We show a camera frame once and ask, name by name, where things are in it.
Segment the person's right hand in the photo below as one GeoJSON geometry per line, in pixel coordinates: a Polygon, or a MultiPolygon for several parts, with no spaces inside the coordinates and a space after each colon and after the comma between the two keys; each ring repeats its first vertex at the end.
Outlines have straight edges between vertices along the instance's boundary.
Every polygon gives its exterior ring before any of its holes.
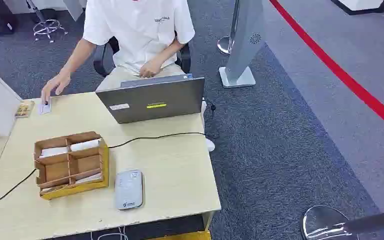
{"type": "Polygon", "coordinates": [[[41,102],[47,104],[51,98],[51,91],[54,90],[56,95],[60,95],[65,87],[71,81],[71,73],[61,71],[52,79],[50,79],[41,90],[41,102]]]}

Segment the person's left hand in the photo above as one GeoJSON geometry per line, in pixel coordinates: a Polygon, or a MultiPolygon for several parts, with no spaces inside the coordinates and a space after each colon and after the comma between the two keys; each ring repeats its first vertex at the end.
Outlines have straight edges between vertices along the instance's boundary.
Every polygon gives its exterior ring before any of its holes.
{"type": "Polygon", "coordinates": [[[152,59],[147,61],[139,70],[139,76],[141,78],[152,78],[161,71],[162,64],[164,62],[160,59],[152,59]]]}

